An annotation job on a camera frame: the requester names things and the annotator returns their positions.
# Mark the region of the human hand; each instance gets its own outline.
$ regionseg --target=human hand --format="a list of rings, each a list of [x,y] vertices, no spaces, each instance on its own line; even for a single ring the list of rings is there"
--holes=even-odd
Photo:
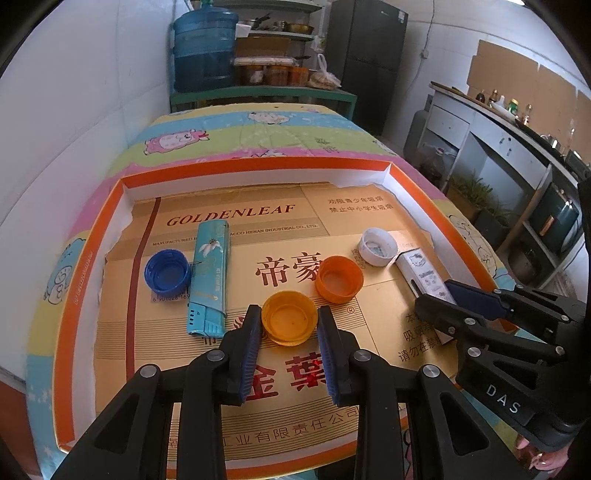
[[[529,440],[521,435],[515,441],[515,456],[519,462],[530,470],[552,471],[552,477],[558,475],[569,459],[569,447],[572,442],[556,452],[544,453],[530,445]]]

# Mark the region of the bowl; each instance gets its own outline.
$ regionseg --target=bowl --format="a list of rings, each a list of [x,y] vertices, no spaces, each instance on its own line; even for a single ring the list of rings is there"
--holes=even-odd
[[[191,268],[182,252],[161,250],[148,260],[144,280],[155,294],[169,299],[187,290],[191,282]]]
[[[347,303],[363,287],[363,272],[353,260],[340,255],[320,263],[315,280],[318,293],[331,303]]]
[[[279,291],[262,306],[261,321],[268,337],[283,346],[304,343],[318,324],[314,302],[298,291]]]

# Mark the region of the pink cartoon pig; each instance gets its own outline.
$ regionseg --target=pink cartoon pig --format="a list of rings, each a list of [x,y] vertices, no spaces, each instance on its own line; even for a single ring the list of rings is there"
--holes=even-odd
[[[209,135],[204,130],[195,131],[191,129],[185,130],[184,132],[176,132],[175,134],[160,135],[159,137],[146,141],[144,153],[146,155],[150,155],[151,153],[167,153],[205,140],[209,140]]]

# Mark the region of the potted plant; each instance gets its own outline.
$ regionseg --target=potted plant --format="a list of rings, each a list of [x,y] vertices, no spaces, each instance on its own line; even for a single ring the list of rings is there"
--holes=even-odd
[[[514,213],[503,208],[499,202],[494,206],[484,208],[478,215],[474,227],[489,242],[493,250],[501,246],[511,230],[509,225],[511,215]]]
[[[469,179],[452,177],[447,190],[447,198],[471,223],[489,204],[492,188],[473,175]]]

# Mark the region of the cardboard sheet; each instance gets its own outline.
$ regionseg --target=cardboard sheet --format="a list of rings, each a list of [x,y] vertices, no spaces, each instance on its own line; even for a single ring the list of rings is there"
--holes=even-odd
[[[393,365],[417,369],[432,363],[455,374],[455,345],[441,346],[433,328],[414,316],[414,296],[398,268],[372,267],[356,249],[360,234],[377,226],[407,247],[422,248],[441,277],[449,278],[428,236],[393,195],[376,186],[243,187],[134,206],[133,221],[105,267],[95,345],[97,412],[125,383],[126,356],[132,356],[134,370],[146,363],[168,369],[218,344],[187,335],[186,295],[164,300],[143,280],[146,262],[163,248],[179,249],[192,260],[199,223],[212,218],[227,219],[230,225],[228,329],[241,325],[249,304],[262,305],[279,290],[297,290],[318,306],[326,304],[314,288],[317,268],[328,256],[344,255],[363,269],[365,282],[348,304],[331,306],[337,325]],[[175,408],[169,460],[176,459],[178,414]],[[263,338],[250,396],[240,408],[223,408],[226,459],[319,445],[354,432],[358,415],[356,407],[332,405],[316,334],[295,348]]]
[[[573,142],[583,159],[589,161],[591,150],[584,140],[589,137],[589,123],[584,99],[577,101],[577,89],[560,75],[508,48],[480,40],[478,53],[472,57],[467,83],[468,95],[475,98],[481,90],[488,98],[493,90],[505,96],[505,106],[512,98],[519,102],[519,114],[532,105],[530,127],[540,135],[556,137],[562,146],[569,144],[571,120],[576,121],[578,141]]]

